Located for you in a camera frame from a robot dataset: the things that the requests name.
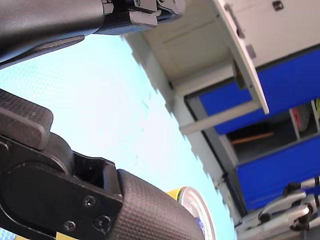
textured rubber grip pad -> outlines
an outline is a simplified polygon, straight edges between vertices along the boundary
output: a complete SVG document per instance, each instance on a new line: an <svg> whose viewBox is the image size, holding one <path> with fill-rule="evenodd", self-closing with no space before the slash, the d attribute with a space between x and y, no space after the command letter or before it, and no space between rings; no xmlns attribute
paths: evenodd
<svg viewBox="0 0 320 240"><path fill-rule="evenodd" d="M53 119L50 110L0 89L0 135L42 150Z"/></svg>
<svg viewBox="0 0 320 240"><path fill-rule="evenodd" d="M118 170L123 206L107 240L204 240L195 218L146 181Z"/></svg>

yellow label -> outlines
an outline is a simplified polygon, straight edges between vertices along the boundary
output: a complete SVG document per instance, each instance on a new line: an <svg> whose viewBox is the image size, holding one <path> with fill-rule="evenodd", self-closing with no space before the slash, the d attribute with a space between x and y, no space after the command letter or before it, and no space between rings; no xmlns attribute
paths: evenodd
<svg viewBox="0 0 320 240"><path fill-rule="evenodd" d="M182 188L177 188L171 191L168 191L167 194L172 197L174 200L178 200L179 197L179 193L181 191Z"/></svg>
<svg viewBox="0 0 320 240"><path fill-rule="evenodd" d="M56 233L56 240L75 240L73 237L64 235L60 232ZM22 237L22 236L16 236L14 240L27 240L26 238Z"/></svg>

metal rod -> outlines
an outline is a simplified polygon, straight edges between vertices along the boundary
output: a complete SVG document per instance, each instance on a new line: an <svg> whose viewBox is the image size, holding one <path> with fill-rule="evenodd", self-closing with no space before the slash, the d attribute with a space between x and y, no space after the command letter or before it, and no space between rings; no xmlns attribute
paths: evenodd
<svg viewBox="0 0 320 240"><path fill-rule="evenodd" d="M237 117L251 113L260 108L261 106L259 103L249 101L241 105L235 106L233 108L230 108L228 110L225 110L223 112L201 119L199 121L187 124L185 126L181 126L180 131L183 135L190 135L205 129L212 128L231 119L235 119Z"/></svg>

black metal bracket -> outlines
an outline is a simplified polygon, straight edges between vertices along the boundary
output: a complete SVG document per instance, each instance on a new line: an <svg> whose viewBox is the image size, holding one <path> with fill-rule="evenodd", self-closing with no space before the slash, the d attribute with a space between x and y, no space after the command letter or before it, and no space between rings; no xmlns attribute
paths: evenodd
<svg viewBox="0 0 320 240"><path fill-rule="evenodd" d="M1 96L10 108L0 105L0 227L32 240L54 240L56 232L105 239L122 208L115 165L73 152L50 132L49 110L3 90L0 103ZM26 141L29 132L37 134Z"/></svg>

